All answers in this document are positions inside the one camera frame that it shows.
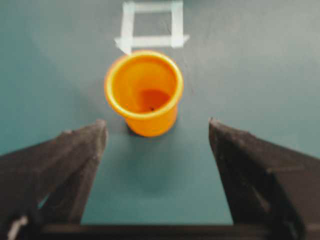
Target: orange cup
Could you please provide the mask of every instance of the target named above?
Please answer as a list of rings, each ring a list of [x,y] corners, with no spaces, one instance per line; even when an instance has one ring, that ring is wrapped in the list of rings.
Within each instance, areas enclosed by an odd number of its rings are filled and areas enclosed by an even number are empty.
[[[184,90],[178,66],[150,50],[118,59],[104,78],[108,103],[137,134],[155,137],[175,123]]]

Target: green surface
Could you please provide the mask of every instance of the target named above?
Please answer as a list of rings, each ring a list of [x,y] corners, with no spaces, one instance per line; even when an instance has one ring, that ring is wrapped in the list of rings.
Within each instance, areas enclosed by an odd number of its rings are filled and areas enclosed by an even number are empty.
[[[171,25],[145,18],[136,33]],[[211,116],[320,157],[320,1],[185,0],[189,41],[159,49],[182,70],[184,95],[157,138],[131,134],[104,98],[121,20],[118,0],[0,1],[0,154],[107,120],[83,223],[231,224]]]

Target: white tape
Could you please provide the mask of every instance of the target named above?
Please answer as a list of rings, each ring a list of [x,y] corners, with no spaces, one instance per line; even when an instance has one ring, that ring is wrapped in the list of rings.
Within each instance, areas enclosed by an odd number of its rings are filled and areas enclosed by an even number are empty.
[[[123,16],[120,48],[126,54],[130,54],[134,34],[135,3],[133,1],[124,2],[122,8]]]
[[[133,36],[135,13],[171,12],[171,35]],[[124,53],[130,54],[132,48],[172,47],[182,48],[189,39],[184,35],[184,9],[182,0],[163,2],[124,2],[121,37],[115,43]]]
[[[136,2],[136,13],[163,13],[170,12],[172,9],[171,1],[160,2]]]
[[[173,1],[171,7],[171,47],[179,48],[184,45],[184,5]]]
[[[183,36],[183,43],[189,39],[188,35]],[[116,45],[120,47],[122,39],[115,38]],[[133,48],[156,48],[170,46],[172,43],[172,36],[135,36],[132,39]]]

